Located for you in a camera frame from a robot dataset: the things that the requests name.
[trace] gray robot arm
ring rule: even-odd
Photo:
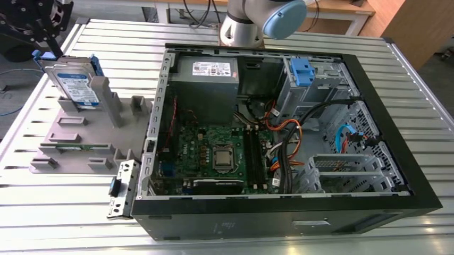
[[[221,40],[227,46],[259,47],[263,34],[288,38],[308,15],[304,0],[230,0]]]

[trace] motherboard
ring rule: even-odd
[[[161,162],[165,193],[267,194],[266,151],[273,134],[254,127],[181,128],[177,159]]]

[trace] cpu socket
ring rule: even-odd
[[[231,144],[217,144],[213,146],[213,169],[226,174],[235,169],[234,146]]]

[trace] open computer tower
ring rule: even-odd
[[[441,208],[354,55],[166,47],[110,218],[222,239],[357,234]]]

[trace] green motherboard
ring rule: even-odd
[[[251,174],[246,157],[245,134],[246,128],[221,126],[182,127],[178,140],[177,160],[163,160],[161,172],[165,177],[165,190],[167,195],[190,194],[186,188],[191,180],[226,179],[245,182],[243,194],[269,193],[269,185],[251,185],[251,176],[262,176],[262,183],[269,183],[265,153],[273,142],[273,133],[267,130],[257,131],[255,142],[261,162],[259,173]]]

